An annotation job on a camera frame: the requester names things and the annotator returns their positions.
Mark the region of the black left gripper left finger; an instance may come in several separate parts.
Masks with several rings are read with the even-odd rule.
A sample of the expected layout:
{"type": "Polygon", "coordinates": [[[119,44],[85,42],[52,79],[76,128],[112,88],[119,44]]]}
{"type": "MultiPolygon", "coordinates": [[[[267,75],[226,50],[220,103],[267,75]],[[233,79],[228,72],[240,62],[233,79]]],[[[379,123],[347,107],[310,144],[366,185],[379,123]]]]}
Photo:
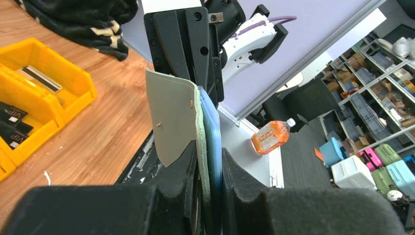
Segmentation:
{"type": "Polygon", "coordinates": [[[3,235],[189,235],[194,225],[196,141],[155,178],[112,186],[29,190],[3,235]]]}

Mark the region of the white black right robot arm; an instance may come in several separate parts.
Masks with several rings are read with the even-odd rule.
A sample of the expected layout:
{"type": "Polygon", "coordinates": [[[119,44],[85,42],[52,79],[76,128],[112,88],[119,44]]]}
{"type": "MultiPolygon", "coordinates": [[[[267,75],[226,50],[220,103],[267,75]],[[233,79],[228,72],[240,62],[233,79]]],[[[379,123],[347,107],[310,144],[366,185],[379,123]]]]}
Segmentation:
{"type": "Polygon", "coordinates": [[[247,19],[236,0],[141,0],[154,68],[203,87],[214,104],[243,70],[266,62],[288,35],[258,5],[247,19]]]}

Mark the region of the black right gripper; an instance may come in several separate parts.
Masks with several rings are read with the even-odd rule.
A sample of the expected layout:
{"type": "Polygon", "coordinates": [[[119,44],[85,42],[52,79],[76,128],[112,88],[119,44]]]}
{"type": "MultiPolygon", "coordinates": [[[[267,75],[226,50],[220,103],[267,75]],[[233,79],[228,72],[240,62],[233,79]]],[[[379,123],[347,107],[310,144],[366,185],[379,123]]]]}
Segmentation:
{"type": "Polygon", "coordinates": [[[209,13],[205,7],[144,15],[155,71],[191,79],[215,107],[224,99],[216,28],[223,20],[223,13],[209,13]]]}

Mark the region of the mint green leather card holder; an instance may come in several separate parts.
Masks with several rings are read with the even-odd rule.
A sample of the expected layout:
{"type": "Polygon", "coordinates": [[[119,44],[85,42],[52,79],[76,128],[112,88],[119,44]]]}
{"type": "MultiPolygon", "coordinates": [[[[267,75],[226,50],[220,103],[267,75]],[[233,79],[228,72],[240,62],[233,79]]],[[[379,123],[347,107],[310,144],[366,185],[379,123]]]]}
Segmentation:
{"type": "Polygon", "coordinates": [[[146,95],[160,162],[168,167],[196,141],[208,232],[222,229],[222,143],[219,115],[206,90],[194,82],[147,69],[146,95]]]}

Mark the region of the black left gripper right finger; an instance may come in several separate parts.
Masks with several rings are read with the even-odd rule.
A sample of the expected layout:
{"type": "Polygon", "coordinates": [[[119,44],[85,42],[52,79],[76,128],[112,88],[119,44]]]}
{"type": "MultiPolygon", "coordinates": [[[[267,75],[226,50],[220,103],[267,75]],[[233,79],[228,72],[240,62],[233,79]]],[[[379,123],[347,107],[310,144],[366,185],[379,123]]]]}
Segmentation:
{"type": "Polygon", "coordinates": [[[225,235],[403,235],[390,203],[369,189],[267,187],[222,150],[225,235]]]}

